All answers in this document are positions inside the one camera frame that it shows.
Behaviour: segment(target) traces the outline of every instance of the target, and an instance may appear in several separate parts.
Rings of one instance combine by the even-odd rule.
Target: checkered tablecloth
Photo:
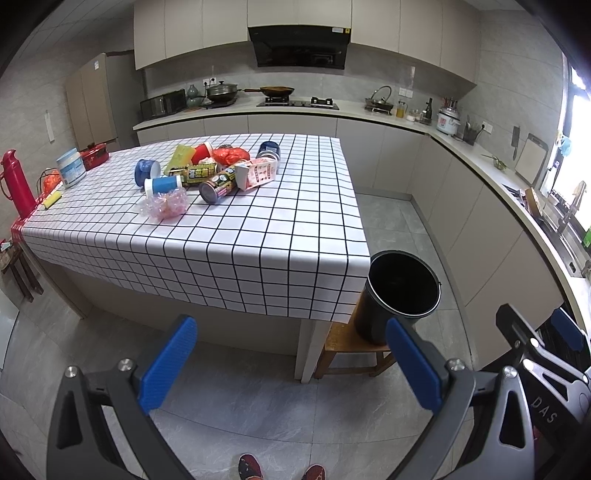
[[[164,168],[178,144],[281,147],[277,179],[208,205],[196,187],[181,217],[140,215],[140,158]],[[22,228],[40,258],[123,288],[191,303],[348,322],[369,252],[337,138],[242,134],[187,138],[111,154]]]

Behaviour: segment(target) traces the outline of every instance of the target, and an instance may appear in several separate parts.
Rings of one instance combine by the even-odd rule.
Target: kitchen island
[[[163,168],[177,144],[205,140],[251,155],[276,141],[277,178],[217,205],[189,189],[187,213],[161,222],[140,214],[137,161]],[[165,329],[176,315],[192,314],[201,340],[297,353],[302,382],[330,323],[349,321],[370,260],[339,140],[313,135],[220,135],[113,153],[49,210],[37,208],[21,235],[82,316],[97,306]]]

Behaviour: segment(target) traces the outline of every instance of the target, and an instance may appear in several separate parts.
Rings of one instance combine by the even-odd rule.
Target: upper cabinet
[[[135,68],[166,58],[164,47],[164,0],[134,3]]]
[[[246,0],[203,0],[203,47],[247,40]]]
[[[442,31],[441,0],[401,0],[400,53],[440,65]]]
[[[248,26],[296,25],[296,0],[248,0]]]
[[[300,25],[351,28],[351,0],[296,0]]]
[[[475,81],[480,45],[479,13],[462,0],[443,0],[441,68]]]
[[[166,58],[203,48],[202,18],[203,0],[165,0]]]
[[[400,0],[353,0],[351,42],[398,51]]]

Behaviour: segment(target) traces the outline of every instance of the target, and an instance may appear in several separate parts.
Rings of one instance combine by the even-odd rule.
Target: frying pan
[[[261,92],[263,95],[271,98],[285,97],[291,95],[295,89],[291,87],[261,87],[261,88],[245,88],[244,92]]]

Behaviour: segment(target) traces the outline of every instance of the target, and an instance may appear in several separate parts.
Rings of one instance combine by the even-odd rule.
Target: pink plastic wrap
[[[189,196],[185,189],[175,189],[168,193],[157,193],[139,204],[139,211],[154,220],[183,215],[189,208]]]

